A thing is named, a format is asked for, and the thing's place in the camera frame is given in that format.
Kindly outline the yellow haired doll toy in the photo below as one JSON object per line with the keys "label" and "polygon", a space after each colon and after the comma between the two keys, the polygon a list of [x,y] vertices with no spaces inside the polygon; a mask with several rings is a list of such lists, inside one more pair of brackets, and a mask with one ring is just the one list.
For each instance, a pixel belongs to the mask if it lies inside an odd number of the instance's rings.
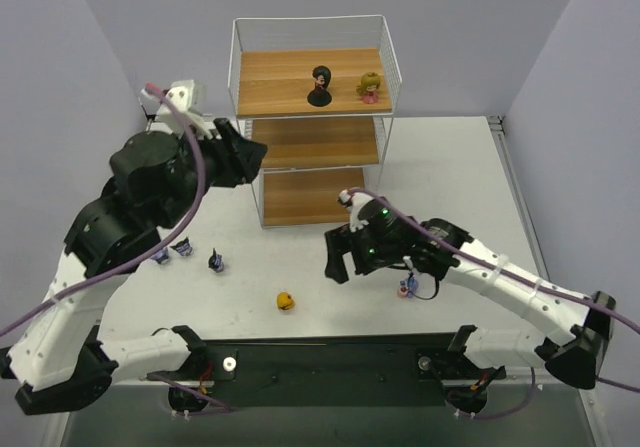
{"label": "yellow haired doll toy", "polygon": [[296,303],[288,292],[280,292],[276,297],[277,308],[281,311],[288,311],[295,307]]}

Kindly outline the black haired doll toy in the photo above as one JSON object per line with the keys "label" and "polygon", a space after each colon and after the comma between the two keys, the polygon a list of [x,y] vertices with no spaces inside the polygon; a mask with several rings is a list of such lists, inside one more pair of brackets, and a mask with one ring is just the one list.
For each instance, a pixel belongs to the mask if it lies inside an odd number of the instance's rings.
{"label": "black haired doll toy", "polygon": [[314,87],[307,95],[307,102],[314,107],[326,107],[332,102],[328,91],[331,82],[331,71],[327,66],[316,66],[312,71]]}

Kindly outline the blonde pink dress doll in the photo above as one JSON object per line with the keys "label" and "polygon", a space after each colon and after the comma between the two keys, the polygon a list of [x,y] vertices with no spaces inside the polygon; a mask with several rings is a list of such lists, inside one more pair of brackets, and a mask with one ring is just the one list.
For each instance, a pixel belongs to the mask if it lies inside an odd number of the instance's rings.
{"label": "blonde pink dress doll", "polygon": [[362,75],[356,87],[356,93],[364,104],[375,104],[379,99],[381,77],[376,72],[367,72]]}

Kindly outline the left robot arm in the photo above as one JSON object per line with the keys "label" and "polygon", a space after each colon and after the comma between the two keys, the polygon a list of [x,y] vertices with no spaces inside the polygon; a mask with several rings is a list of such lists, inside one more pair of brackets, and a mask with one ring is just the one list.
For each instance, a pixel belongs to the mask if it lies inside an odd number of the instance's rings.
{"label": "left robot arm", "polygon": [[205,343],[187,326],[120,342],[102,340],[98,330],[115,291],[160,251],[162,230],[190,220],[210,188],[257,177],[266,145],[243,137],[225,118],[213,124],[195,142],[140,132],[110,157],[112,175],[71,225],[31,324],[1,352],[1,375],[18,382],[15,399],[24,414],[78,411],[115,383],[205,362]]}

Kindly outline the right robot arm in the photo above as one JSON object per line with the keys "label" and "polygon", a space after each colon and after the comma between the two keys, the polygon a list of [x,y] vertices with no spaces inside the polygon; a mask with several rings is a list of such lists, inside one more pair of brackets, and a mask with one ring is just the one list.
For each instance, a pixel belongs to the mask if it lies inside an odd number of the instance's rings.
{"label": "right robot arm", "polygon": [[361,228],[344,224],[325,233],[326,277],[347,282],[344,256],[350,254],[358,275],[409,267],[436,283],[465,287],[530,325],[520,331],[476,327],[464,333],[460,350],[475,367],[545,368],[571,387],[594,388],[613,334],[601,310],[615,307],[613,297],[557,287],[444,219],[414,228],[377,201],[360,215]]}

